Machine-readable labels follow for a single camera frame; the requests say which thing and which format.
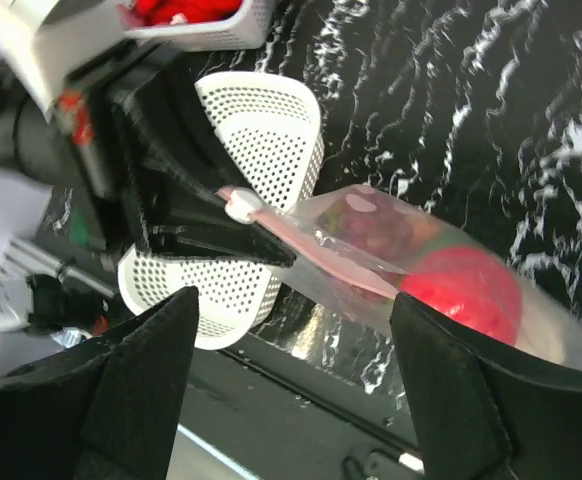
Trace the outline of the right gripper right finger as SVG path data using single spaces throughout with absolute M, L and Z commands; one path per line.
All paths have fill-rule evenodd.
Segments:
M 582 372 L 397 296 L 390 326 L 428 479 L 582 479 Z

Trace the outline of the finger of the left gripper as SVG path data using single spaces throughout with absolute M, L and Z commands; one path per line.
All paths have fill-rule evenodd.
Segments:
M 220 204 L 224 187 L 250 182 L 222 145 L 206 116 L 189 126 L 167 96 L 154 89 L 135 92 L 135 124 L 167 173 L 187 192 Z
M 231 219 L 223 205 L 175 199 L 147 215 L 147 249 L 170 259 L 248 260 L 290 266 L 295 253 L 264 227 Z

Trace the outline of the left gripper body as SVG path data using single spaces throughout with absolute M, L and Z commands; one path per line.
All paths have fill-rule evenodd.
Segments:
M 188 54 L 165 43 L 112 47 L 68 76 L 57 104 L 64 148 L 82 162 L 74 194 L 89 225 L 89 250 L 148 250 L 149 213 L 171 200 L 201 200 L 167 173 L 138 130 L 141 89 L 164 93 L 189 126 L 207 117 Z

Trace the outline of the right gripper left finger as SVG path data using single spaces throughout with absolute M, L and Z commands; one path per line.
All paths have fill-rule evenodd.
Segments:
M 0 377 L 0 479 L 163 479 L 199 321 L 184 287 Z

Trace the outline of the red fake apple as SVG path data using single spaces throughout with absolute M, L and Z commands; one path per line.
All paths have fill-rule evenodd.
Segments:
M 456 322 L 513 346 L 522 317 L 515 275 L 483 250 L 445 247 L 418 261 L 399 289 Z

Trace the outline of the clear zip top bag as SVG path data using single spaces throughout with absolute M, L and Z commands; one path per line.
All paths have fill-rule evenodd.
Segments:
M 226 213 L 242 224 L 258 224 L 290 247 L 296 259 L 273 269 L 275 277 L 312 301 L 387 333 L 388 314 L 402 279 L 424 256 L 445 247 L 468 246 L 492 255 L 516 277 L 522 292 L 522 317 L 511 346 L 540 359 L 582 371 L 582 323 L 568 310 L 511 269 L 462 230 L 367 185 L 353 185 L 297 203 L 286 213 L 267 206 L 253 191 L 220 191 Z M 408 247 L 377 255 L 337 240 L 318 225 L 336 201 L 359 209 L 392 207 L 413 228 Z

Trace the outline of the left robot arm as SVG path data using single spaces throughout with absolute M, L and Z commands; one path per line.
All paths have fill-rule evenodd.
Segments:
M 75 244 L 168 259 L 289 266 L 294 252 L 231 219 L 220 192 L 249 181 L 218 138 L 188 55 L 122 41 L 74 69 L 44 115 L 0 62 L 0 168 L 69 188 Z

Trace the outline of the purple fake grapes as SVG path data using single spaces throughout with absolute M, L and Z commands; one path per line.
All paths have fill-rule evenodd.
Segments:
M 413 228 L 392 207 L 356 209 L 347 199 L 336 201 L 319 217 L 318 225 L 337 240 L 379 256 L 409 246 Z

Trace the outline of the large white perforated basket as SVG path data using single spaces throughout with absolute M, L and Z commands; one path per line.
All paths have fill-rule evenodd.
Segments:
M 321 113 L 313 93 L 291 78 L 244 71 L 196 83 L 216 135 L 258 195 L 280 212 L 311 197 L 323 161 Z M 199 291 L 195 346 L 219 350 L 262 323 L 281 286 L 263 264 L 169 260 L 130 247 L 118 264 L 126 306 L 140 314 L 185 286 Z

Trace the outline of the green cloth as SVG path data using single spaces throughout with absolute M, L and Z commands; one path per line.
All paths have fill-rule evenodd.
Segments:
M 89 225 L 86 217 L 79 209 L 75 209 L 71 215 L 69 241 L 82 248 L 90 247 Z

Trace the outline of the red cloth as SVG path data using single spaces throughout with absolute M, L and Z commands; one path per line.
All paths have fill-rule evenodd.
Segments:
M 241 0 L 138 0 L 132 11 L 145 26 L 208 23 L 228 19 Z

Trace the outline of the small white basket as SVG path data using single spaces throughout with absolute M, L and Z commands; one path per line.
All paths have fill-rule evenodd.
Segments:
M 141 26 L 130 9 L 119 4 L 125 35 L 139 43 L 149 40 L 172 42 L 184 51 L 251 50 L 267 38 L 278 1 L 243 1 L 230 18 L 216 22 L 176 23 L 167 26 Z

